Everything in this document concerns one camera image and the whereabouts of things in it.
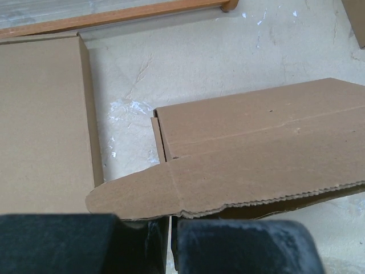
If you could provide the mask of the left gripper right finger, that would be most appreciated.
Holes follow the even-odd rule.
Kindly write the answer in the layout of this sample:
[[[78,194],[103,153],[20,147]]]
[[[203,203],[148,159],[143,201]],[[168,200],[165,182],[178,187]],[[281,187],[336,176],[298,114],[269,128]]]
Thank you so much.
[[[323,273],[307,228],[289,220],[172,218],[178,273]]]

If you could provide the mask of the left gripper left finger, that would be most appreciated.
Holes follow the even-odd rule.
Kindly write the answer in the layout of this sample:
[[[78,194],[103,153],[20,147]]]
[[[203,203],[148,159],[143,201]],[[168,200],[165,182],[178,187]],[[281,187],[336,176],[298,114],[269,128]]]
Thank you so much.
[[[165,273],[167,218],[1,215],[1,273]]]

